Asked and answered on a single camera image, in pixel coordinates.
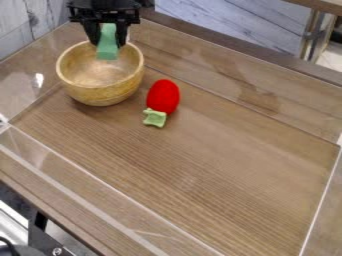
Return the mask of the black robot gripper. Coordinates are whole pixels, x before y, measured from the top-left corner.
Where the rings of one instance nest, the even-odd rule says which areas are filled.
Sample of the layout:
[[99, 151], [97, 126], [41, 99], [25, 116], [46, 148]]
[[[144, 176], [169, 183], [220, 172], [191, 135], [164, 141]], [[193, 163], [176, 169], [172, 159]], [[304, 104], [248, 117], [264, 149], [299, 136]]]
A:
[[93, 45], [100, 41], [100, 24], [116, 24], [117, 47], [123, 47], [127, 41], [129, 24], [140, 23], [139, 10], [141, 5], [135, 0], [68, 0], [69, 20], [83, 23], [89, 42]]

